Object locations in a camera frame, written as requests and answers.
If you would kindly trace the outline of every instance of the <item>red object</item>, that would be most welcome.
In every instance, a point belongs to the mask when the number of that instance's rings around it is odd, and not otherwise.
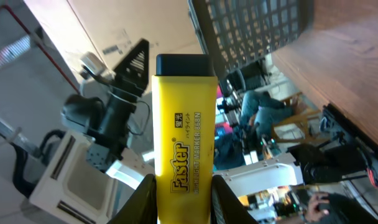
[[[15,21],[25,30],[25,32],[28,34],[28,35],[31,35],[32,33],[30,32],[30,30],[23,24],[23,22],[15,15],[15,13],[12,11],[11,7],[7,6],[7,5],[2,5],[0,6],[0,10],[1,9],[5,9],[7,10],[10,15],[15,19]],[[35,43],[39,49],[45,54],[45,56],[51,61],[51,63],[53,64],[53,66],[55,66],[55,68],[57,68],[57,70],[62,74],[62,76],[65,78],[65,80],[71,85],[71,87],[73,87],[73,89],[79,93],[77,87],[73,84],[73,82],[71,82],[71,80],[67,77],[67,75],[65,74],[65,72],[63,72],[63,70],[59,67],[59,65],[54,61],[54,59],[51,57],[51,55],[48,54],[48,52],[45,51],[45,49],[43,48],[43,46],[39,43]]]
[[[376,180],[374,178],[373,170],[367,168],[367,174],[369,175],[369,180],[370,180],[371,185],[373,185],[373,187],[378,189],[378,186],[376,184]]]
[[[219,123],[215,128],[223,127],[225,134],[233,133],[233,128],[229,126],[228,122]]]
[[[221,87],[219,87],[219,85],[218,85],[218,87],[216,89],[216,98],[218,99],[218,98],[221,98],[221,97],[223,97],[223,95],[222,95]]]

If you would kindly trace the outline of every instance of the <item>wooden table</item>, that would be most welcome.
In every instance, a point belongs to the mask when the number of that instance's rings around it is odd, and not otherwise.
[[[317,107],[333,103],[378,144],[378,0],[312,8],[312,27],[272,60]]]

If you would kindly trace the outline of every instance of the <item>metal grid shelf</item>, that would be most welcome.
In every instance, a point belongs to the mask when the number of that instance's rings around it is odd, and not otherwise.
[[[189,0],[190,17],[219,78],[300,35],[299,0]]]

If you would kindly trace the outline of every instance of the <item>jeans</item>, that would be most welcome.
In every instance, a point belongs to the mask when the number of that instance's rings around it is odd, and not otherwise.
[[[240,124],[246,125],[251,116],[258,112],[258,107],[281,109],[284,108],[284,103],[275,100],[270,96],[256,91],[247,91],[244,94],[243,104],[241,106]]]
[[[270,139],[272,137],[272,126],[293,115],[294,110],[291,106],[282,109],[261,108],[254,121],[254,124],[259,123],[259,126],[256,129],[256,136],[253,137],[260,141],[264,134],[267,139]]]
[[[215,140],[214,166],[217,170],[233,169],[246,165],[241,143],[235,141],[234,134],[227,134]]]

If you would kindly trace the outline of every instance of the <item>black cable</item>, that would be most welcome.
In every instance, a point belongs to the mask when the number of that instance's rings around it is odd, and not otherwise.
[[[365,177],[369,177],[369,176],[368,175],[359,175],[359,176],[355,176],[355,177],[347,177],[347,178],[342,178],[340,181],[356,180],[356,179],[361,179],[361,178],[365,178]]]
[[[26,181],[23,178],[24,168],[27,162],[27,152],[21,147],[11,143],[16,152],[14,174],[12,176],[12,183],[16,190],[18,190],[26,198],[29,198],[35,189],[35,184]]]
[[[141,133],[133,133],[133,132],[131,131],[131,129],[128,127],[129,132],[130,132],[131,134],[135,135],[135,136],[141,136],[141,135],[144,134],[144,132],[145,132],[145,130],[146,130],[146,127],[147,127],[147,123],[149,122],[149,118],[150,118],[150,106],[149,106],[146,102],[141,101],[141,100],[139,100],[138,103],[144,103],[144,104],[146,104],[146,106],[147,106],[147,118],[146,118],[146,122],[145,122],[145,125],[144,125],[144,127],[143,127]]]
[[[40,149],[40,152],[41,152],[41,156],[44,156],[45,153],[44,153],[44,148],[45,148],[45,145],[47,144],[48,140],[52,137],[52,136],[57,136],[58,138],[62,139],[65,135],[65,132],[64,131],[61,131],[59,129],[55,129],[55,130],[52,130],[50,132],[48,132],[42,142],[41,142],[41,145],[39,147]]]

